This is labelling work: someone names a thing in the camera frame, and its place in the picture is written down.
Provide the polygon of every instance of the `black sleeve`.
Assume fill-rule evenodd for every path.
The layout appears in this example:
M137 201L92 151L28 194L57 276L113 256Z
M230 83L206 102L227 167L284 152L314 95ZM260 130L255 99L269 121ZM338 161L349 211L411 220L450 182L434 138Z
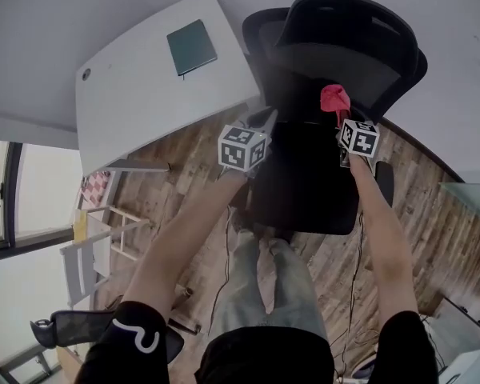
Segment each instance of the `black sleeve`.
M435 352L419 315L403 311L382 328L369 384L388 382L436 384Z
M91 347L75 383L169 383L166 323L139 302L123 302L100 340Z

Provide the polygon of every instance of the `gray pants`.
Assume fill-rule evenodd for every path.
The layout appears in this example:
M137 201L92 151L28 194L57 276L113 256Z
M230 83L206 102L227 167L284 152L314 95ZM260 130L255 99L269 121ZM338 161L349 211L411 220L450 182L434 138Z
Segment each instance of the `gray pants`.
M231 255L230 280L218 296L210 340L228 331L252 326L294 327L327 340L306 264L284 240L272 239L269 246L277 273L274 310L266 313L258 287L258 240L248 230L241 230L237 248Z

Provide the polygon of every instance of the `wooden floor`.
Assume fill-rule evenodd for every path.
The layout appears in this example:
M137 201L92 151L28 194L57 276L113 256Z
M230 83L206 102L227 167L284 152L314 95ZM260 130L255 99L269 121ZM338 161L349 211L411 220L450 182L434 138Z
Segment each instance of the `wooden floor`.
M136 232L127 242L137 252L145 251L157 232L168 223L193 196L217 177L217 136L233 118L233 111L208 118L135 153L142 160L163 159L171 165L166 174L123 174L115 205L149 218L154 226ZM451 179L419 150L382 128L378 160L388 161L395 172L394 210L402 221L414 257L415 288L420 311L431 314L444 294L480 319L480 218L473 215L439 186ZM206 348L210 311L214 296L224 281L226 213L216 225L180 283L191 287L194 296L178 310L181 321L199 322L197 337L184 334L183 352L170 365L172 383L194 382ZM315 282L319 305L330 342L338 338L348 323L350 282L356 261L360 229L348 236L296 234L294 244L308 263ZM234 232L230 232L234 243ZM127 263L113 257L113 267ZM363 247L362 267L355 288L353 328L345 356L347 371L373 351L377 329L377 291L367 268L370 256ZM96 298L97 308L110 302L126 288L131 271L110 281ZM274 267L266 249L258 264L262 296L270 309L273 300ZM341 352L346 334L333 346L336 368L343 370Z

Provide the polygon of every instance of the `black seat cushion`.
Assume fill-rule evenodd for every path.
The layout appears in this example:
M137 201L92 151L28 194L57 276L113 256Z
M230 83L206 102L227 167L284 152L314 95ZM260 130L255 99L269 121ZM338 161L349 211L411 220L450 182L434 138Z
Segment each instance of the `black seat cushion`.
M334 124L280 122L253 184L257 223L320 234L349 234L359 196L350 170L339 166Z

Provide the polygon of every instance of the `black t-shirt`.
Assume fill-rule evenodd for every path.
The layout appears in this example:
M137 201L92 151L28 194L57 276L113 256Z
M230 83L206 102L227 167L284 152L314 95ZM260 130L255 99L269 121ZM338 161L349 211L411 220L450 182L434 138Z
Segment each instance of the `black t-shirt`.
M76 383L167 384L166 324L151 307L119 305L103 337L89 351ZM334 380L329 344L289 327L245 327L213 340L196 373L199 384ZM437 383L435 354L419 316L396 314L382 328L370 384Z

